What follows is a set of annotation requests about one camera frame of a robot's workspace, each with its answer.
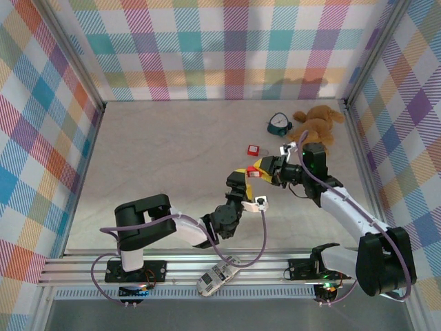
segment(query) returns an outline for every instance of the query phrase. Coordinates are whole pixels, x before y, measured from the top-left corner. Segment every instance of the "stuffed animal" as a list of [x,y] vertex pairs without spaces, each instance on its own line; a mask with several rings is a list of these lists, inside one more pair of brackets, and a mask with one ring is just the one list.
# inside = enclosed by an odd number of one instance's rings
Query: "stuffed animal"
[[304,123],[289,135],[292,141],[298,143],[301,134],[305,130],[308,130],[308,137],[303,143],[323,143],[325,148],[334,143],[334,136],[331,132],[334,121],[337,123],[343,123],[345,121],[343,114],[325,105],[313,107],[307,114],[304,112],[296,112],[293,118]]
[[334,126],[334,121],[343,123],[345,116],[341,112],[336,112],[331,107],[326,105],[316,106],[309,110],[307,114],[304,112],[295,112],[293,118],[296,121],[304,123],[310,119],[324,119],[329,124],[329,129]]
[[298,143],[300,136],[305,130],[308,130],[308,137],[303,141],[304,144],[322,143],[327,147],[334,142],[334,136],[329,129],[329,124],[324,119],[310,119],[304,122],[289,135],[289,138],[291,141]]

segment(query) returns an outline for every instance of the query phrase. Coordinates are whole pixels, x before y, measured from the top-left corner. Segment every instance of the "plaid wall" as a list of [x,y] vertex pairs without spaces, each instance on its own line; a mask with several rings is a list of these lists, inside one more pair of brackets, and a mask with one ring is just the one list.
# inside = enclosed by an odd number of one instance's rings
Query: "plaid wall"
[[0,330],[22,330],[99,114],[31,0],[0,8]]
[[380,19],[377,21],[377,24],[375,26],[375,29],[373,29],[373,32],[366,43],[366,46],[364,50],[362,51],[360,58],[357,62],[357,66],[352,72],[351,78],[345,88],[345,91],[342,95],[342,99],[347,99],[349,94],[351,93],[353,87],[355,86],[355,83],[357,82],[358,78],[360,77],[361,70],[365,66],[367,59],[369,58],[369,55],[371,55],[371,52],[375,45],[377,44],[379,38],[381,37],[381,32],[383,31],[384,27],[387,24],[387,20],[392,13],[394,5],[397,3],[398,0],[388,0],[386,7],[383,10],[383,13],[381,14]]
[[339,99],[391,7],[387,0],[50,3],[109,101]]
[[441,328],[441,0],[412,2],[354,116],[387,221],[411,235],[419,284]]

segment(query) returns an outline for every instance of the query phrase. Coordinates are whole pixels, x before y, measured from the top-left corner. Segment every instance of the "red block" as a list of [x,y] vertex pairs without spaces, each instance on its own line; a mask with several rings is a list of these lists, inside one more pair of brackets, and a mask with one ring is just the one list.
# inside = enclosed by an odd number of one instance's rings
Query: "red block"
[[259,155],[260,147],[256,145],[248,145],[248,155],[252,155],[253,157],[257,157]]

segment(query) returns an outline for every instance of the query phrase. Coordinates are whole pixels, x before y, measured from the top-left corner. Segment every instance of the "gray floor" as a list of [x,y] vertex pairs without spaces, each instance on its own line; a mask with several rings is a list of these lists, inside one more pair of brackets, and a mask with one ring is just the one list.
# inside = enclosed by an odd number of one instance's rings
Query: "gray floor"
[[[100,227],[115,226],[114,209],[121,203],[158,193],[168,194],[177,209],[193,217],[225,203],[225,180],[257,158],[246,155],[249,144],[270,154],[288,142],[266,131],[275,112],[289,118],[318,104],[338,110],[337,101],[177,101],[109,103],[96,141],[67,249],[115,249]],[[344,124],[334,126],[336,142],[329,149],[329,173],[340,179],[364,207],[360,182]],[[298,163],[297,156],[292,163]],[[312,201],[252,179],[255,195],[269,198],[268,248],[312,248],[338,242],[355,247],[342,226]],[[298,194],[304,192],[296,188]],[[259,214],[245,213],[234,238],[221,248],[259,248]],[[150,248],[189,248],[163,239]]]
[[413,330],[406,305],[368,297],[360,288],[342,303],[313,300],[155,300],[123,309],[105,300],[54,301],[50,330],[389,331]]

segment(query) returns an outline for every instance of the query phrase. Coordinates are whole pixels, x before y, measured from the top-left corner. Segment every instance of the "wire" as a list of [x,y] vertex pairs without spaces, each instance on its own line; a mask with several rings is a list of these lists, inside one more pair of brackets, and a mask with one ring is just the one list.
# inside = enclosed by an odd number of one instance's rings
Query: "wire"
[[190,216],[184,215],[184,214],[173,214],[173,215],[167,215],[164,217],[161,217],[160,219],[157,219],[155,221],[151,221],[149,223],[144,223],[144,224],[139,224],[139,225],[130,225],[130,226],[120,226],[120,227],[113,227],[113,228],[101,228],[99,229],[102,233],[107,233],[107,234],[112,234],[116,235],[114,233],[114,231],[132,231],[132,230],[140,230],[140,229],[144,229],[144,228],[148,228],[150,226],[162,223],[164,221],[167,221],[168,219],[173,219],[173,218],[182,218],[185,219],[191,223],[193,223],[194,225],[196,225],[207,237],[208,241],[211,243],[214,251],[216,252],[216,254],[222,259],[222,261],[224,261],[225,263],[228,263],[229,265],[232,265],[235,268],[247,268],[253,264],[255,264],[255,262],[257,262],[263,255],[265,248],[267,247],[267,222],[266,222],[266,218],[265,218],[265,212],[263,210],[260,211],[261,216],[262,216],[262,224],[263,224],[263,244],[262,244],[262,249],[260,250],[260,252],[258,253],[257,257],[246,264],[235,264],[232,263],[230,260],[228,260],[226,257],[223,256],[223,254],[220,252],[220,250],[216,247],[216,244],[214,243],[214,240],[210,237],[210,235],[208,234],[207,229],[204,228],[203,225],[201,225],[197,220],[191,218]]
[[[150,274],[152,274],[152,276],[153,276],[153,279],[154,279],[154,284],[153,284],[153,285],[150,283],[149,275],[147,274],[148,272],[149,272]],[[145,271],[145,276],[147,277],[147,283],[149,284],[149,286],[151,286],[152,288],[154,288],[154,287],[156,286],[156,276],[154,275],[154,272],[152,272],[150,269],[147,269],[147,270]]]
[[300,198],[300,199],[308,199],[308,197],[299,197],[299,196],[297,195],[297,193],[294,192],[294,189],[291,187],[291,184],[292,184],[292,183],[289,183],[289,184],[288,184],[288,190],[290,190],[290,191],[292,192],[292,194],[294,194],[296,197],[298,197],[298,198]]
[[393,242],[392,238],[371,218],[371,216],[369,214],[367,214],[362,208],[360,208],[355,201],[352,200],[352,198],[346,197],[343,193],[336,190],[332,186],[328,185],[324,181],[321,181],[319,178],[314,176],[309,171],[309,169],[305,165],[305,162],[303,161],[303,157],[302,157],[302,145],[303,145],[303,141],[307,138],[307,136],[308,136],[308,130],[304,131],[302,133],[302,135],[300,136],[299,146],[297,149],[298,158],[300,160],[300,164],[302,165],[303,170],[308,174],[308,176],[310,176],[314,181],[319,183],[321,186],[326,187],[327,189],[331,190],[333,193],[337,194],[340,198],[344,199],[344,201],[347,201],[347,203],[349,203],[349,205],[351,205],[355,210],[357,210],[389,242],[393,251],[397,254],[398,260],[400,261],[402,270],[404,272],[404,277],[406,279],[406,293],[402,297],[400,297],[400,296],[393,297],[390,295],[389,295],[389,297],[391,297],[392,299],[395,299],[395,300],[405,300],[405,299],[409,298],[409,296],[411,295],[411,289],[412,289],[411,275],[409,273],[409,269],[407,269],[406,262],[404,261],[404,257],[402,256],[397,245]]
[[108,300],[113,301],[119,305],[125,305],[124,303],[122,303],[119,300],[113,299],[112,297],[110,297],[109,295],[107,295],[106,292],[104,292],[104,290],[100,287],[100,285],[98,285],[98,282],[95,279],[95,275],[94,275],[94,269],[95,269],[95,265],[98,263],[99,260],[101,260],[103,257],[118,257],[118,254],[115,253],[105,253],[100,255],[98,258],[96,258],[96,260],[94,261],[94,263],[92,263],[92,267],[90,268],[90,277],[92,278],[92,282],[95,285],[95,287],[97,288],[97,290]]

